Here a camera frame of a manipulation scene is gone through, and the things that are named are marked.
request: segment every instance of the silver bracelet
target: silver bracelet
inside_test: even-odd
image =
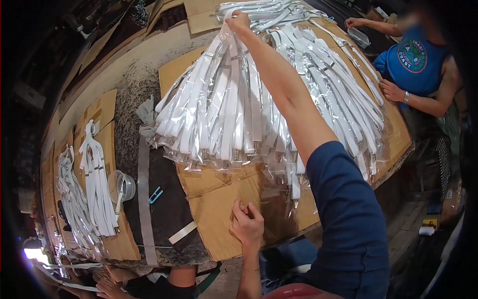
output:
[[[408,103],[408,98],[410,97],[410,93],[408,91],[405,91],[405,96],[403,97],[403,103],[406,104]]]

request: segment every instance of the light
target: light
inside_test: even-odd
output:
[[[37,261],[41,263],[49,264],[48,256],[44,255],[40,248],[35,248],[35,249],[25,248],[23,252],[25,252],[25,255],[28,259],[36,259]]]

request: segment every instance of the gray fabric strap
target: gray fabric strap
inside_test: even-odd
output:
[[[140,212],[141,235],[143,236],[146,263],[149,266],[158,266],[154,236],[151,225],[149,198],[149,152],[146,138],[140,137],[138,150],[138,210]]]

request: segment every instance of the graphic print on shirt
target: graphic print on shirt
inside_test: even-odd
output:
[[[397,47],[402,66],[412,73],[420,73],[426,66],[426,50],[419,41],[405,39]]]

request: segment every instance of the yellow object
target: yellow object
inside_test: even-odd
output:
[[[433,226],[435,229],[438,227],[438,219],[424,219],[423,226]]]

